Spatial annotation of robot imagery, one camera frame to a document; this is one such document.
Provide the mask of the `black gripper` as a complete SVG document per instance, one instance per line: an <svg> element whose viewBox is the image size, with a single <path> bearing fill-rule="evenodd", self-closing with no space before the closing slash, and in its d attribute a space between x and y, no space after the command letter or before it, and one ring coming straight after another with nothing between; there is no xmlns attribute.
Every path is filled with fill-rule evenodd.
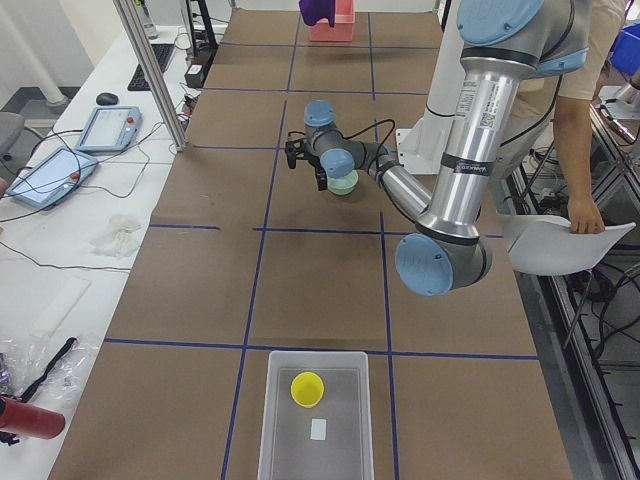
<svg viewBox="0 0 640 480"><path fill-rule="evenodd" d="M305 139L287 140L285 142L285 154L289 169L295 169L299 161L308 162L315 169L318 190L325 191L328 189L327 175L320 163L320 158L309 150Z"/></svg>

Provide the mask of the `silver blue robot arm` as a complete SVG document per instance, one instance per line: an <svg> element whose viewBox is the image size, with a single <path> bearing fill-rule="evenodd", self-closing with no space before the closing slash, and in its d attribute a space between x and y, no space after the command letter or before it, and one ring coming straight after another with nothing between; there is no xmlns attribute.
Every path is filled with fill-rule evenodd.
<svg viewBox="0 0 640 480"><path fill-rule="evenodd" d="M480 281L492 264L476 228L493 162L519 84L572 72L588 50L589 1L463 1L457 29L465 72L436 186L429 191L382 143L346 138L333 106L310 102L305 131L285 145L287 163L314 167L317 186L355 170L369 174L413 221L400 241L396 270L414 293L437 296Z"/></svg>

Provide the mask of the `person's forearm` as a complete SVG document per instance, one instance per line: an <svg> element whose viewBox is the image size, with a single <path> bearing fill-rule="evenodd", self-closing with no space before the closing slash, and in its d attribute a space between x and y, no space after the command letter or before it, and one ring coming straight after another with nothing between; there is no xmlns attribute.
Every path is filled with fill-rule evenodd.
<svg viewBox="0 0 640 480"><path fill-rule="evenodd" d="M555 105L553 133L558 161L574 203L591 197L590 102L559 96Z"/></svg>

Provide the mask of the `person's hand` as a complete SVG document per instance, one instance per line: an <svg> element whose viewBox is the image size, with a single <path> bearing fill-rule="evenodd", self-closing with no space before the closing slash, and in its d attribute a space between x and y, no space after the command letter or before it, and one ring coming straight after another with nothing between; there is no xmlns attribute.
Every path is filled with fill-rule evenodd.
<svg viewBox="0 0 640 480"><path fill-rule="evenodd" d="M591 198L570 198L568 214L573 234L599 234L605 230L601 213Z"/></svg>

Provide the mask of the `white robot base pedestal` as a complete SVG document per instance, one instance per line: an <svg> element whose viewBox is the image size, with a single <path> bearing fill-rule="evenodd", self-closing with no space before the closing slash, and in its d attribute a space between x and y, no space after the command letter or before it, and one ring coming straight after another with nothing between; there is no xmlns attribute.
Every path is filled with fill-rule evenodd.
<svg viewBox="0 0 640 480"><path fill-rule="evenodd" d="M435 175L451 131L464 75L435 78L423 116L411 129L396 131L400 163L414 175Z"/></svg>

